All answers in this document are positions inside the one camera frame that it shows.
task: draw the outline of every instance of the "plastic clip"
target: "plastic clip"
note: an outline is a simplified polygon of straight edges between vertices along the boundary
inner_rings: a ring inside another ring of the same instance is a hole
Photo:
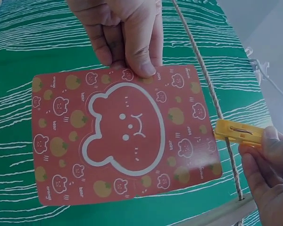
[[[220,119],[216,123],[214,134],[218,140],[225,140],[227,137],[231,143],[260,148],[263,132],[264,129],[259,127]]]

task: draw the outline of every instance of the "green fabric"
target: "green fabric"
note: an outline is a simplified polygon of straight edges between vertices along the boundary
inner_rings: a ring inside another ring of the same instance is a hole
[[[271,119],[234,29],[215,0],[179,0],[226,119],[265,127]],[[217,116],[200,66],[172,3],[163,0],[164,64],[194,64],[212,125]],[[85,206],[38,202],[31,144],[31,80],[40,73],[101,68],[85,31],[63,0],[5,0],[0,8],[0,225],[170,225],[236,199],[229,155],[218,142],[223,176],[167,194]],[[237,145],[241,186],[249,192]],[[258,212],[245,219],[259,225]]]

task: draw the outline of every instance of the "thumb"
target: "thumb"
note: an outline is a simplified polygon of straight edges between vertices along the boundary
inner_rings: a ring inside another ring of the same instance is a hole
[[[156,18],[154,0],[108,0],[111,9],[124,22],[125,55],[129,66],[139,76],[147,78],[156,73],[151,62],[149,46]]]
[[[262,137],[262,154],[271,164],[283,168],[283,135],[269,126]]]

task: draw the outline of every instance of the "orange fruit illustration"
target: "orange fruit illustration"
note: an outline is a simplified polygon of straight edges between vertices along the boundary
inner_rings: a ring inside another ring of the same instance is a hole
[[[178,107],[169,109],[168,118],[176,125],[181,125],[184,122],[183,112]]]
[[[59,165],[59,167],[64,168],[64,167],[66,166],[65,160],[60,159],[60,160],[58,161],[58,165]]]
[[[103,84],[108,84],[111,83],[111,78],[109,77],[109,75],[104,74],[101,78],[101,81]]]
[[[176,166],[176,158],[173,157],[173,156],[169,157],[169,158],[168,158],[168,164],[169,164],[169,166],[171,166],[171,167]]]
[[[205,125],[199,126],[199,130],[201,131],[202,134],[208,133],[207,127]]]
[[[191,82],[190,87],[191,87],[192,92],[195,94],[201,91],[201,86],[197,82]]]
[[[44,167],[38,166],[34,170],[34,176],[36,178],[36,181],[39,181],[39,182],[45,181],[47,179],[47,176],[46,176],[46,172],[45,172]]]
[[[222,167],[220,163],[215,163],[209,166],[215,176],[222,174]]]
[[[93,184],[94,192],[97,194],[98,197],[106,198],[111,194],[111,184],[98,180]]]
[[[55,137],[50,141],[50,151],[52,155],[56,157],[61,157],[66,154],[68,144],[64,142],[63,139]]]
[[[188,183],[190,180],[190,173],[188,168],[184,166],[178,167],[174,172],[174,178],[182,184]]]
[[[151,177],[149,177],[148,175],[143,176],[141,178],[141,183],[142,185],[144,185],[144,187],[150,187],[152,184]]]
[[[45,119],[39,119],[40,128],[45,128],[47,126],[47,122]]]
[[[71,74],[66,77],[65,84],[68,89],[77,89],[81,84],[81,80],[75,75]]]
[[[176,102],[181,103],[181,97],[175,97]]]
[[[153,82],[153,77],[149,77],[147,79],[140,78],[140,81],[142,81],[145,84],[151,84]]]
[[[52,91],[50,89],[46,90],[44,92],[43,97],[44,97],[44,100],[51,100],[53,97]]]
[[[73,127],[82,128],[87,121],[88,118],[85,116],[85,114],[82,111],[75,110],[71,113],[70,123]]]
[[[40,78],[33,78],[33,93],[39,92],[43,87],[42,81]]]
[[[69,133],[68,138],[70,141],[76,141],[79,137],[77,136],[77,132],[72,131],[71,133]]]

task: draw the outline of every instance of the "twine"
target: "twine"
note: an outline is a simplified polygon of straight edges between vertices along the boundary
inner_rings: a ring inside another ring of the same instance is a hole
[[[196,55],[196,58],[201,66],[201,69],[202,69],[202,72],[203,72],[203,75],[207,81],[207,84],[208,84],[208,89],[209,89],[209,92],[210,92],[210,95],[212,97],[212,100],[213,100],[213,104],[216,108],[216,111],[217,111],[217,115],[218,115],[218,118],[219,119],[223,119],[223,114],[222,114],[222,111],[221,111],[221,107],[220,107],[220,104],[219,104],[219,101],[218,101],[218,98],[217,98],[217,94],[214,90],[214,86],[213,86],[213,83],[211,81],[211,78],[210,78],[210,75],[208,74],[208,70],[205,66],[205,63],[204,63],[204,60],[201,56],[201,53],[197,47],[197,44],[196,44],[196,41],[188,27],[188,24],[187,22],[185,21],[185,18],[181,12],[181,10],[179,9],[179,6],[178,4],[176,3],[176,0],[172,0],[172,3],[183,23],[183,26],[184,26],[184,29],[185,31],[187,32],[188,36],[189,36],[189,39],[190,39],[190,42],[192,44],[192,48],[193,48],[193,51]],[[235,158],[234,158],[234,154],[233,154],[233,151],[232,151],[232,148],[231,148],[231,145],[230,145],[230,141],[229,139],[226,137],[225,138],[225,143],[226,143],[226,147],[227,147],[227,150],[228,150],[228,153],[230,155],[230,160],[231,160],[231,166],[232,166],[232,171],[233,171],[233,176],[234,176],[234,179],[235,179],[235,186],[236,186],[236,190],[237,190],[237,194],[238,194],[238,198],[239,198],[239,201],[241,201],[243,199],[243,193],[242,193],[242,189],[241,189],[241,186],[240,186],[240,179],[239,179],[239,173],[238,173],[238,170],[237,170],[237,166],[236,166],[236,162],[235,162]],[[242,225],[242,220],[237,222],[235,224],[235,226],[241,226]]]

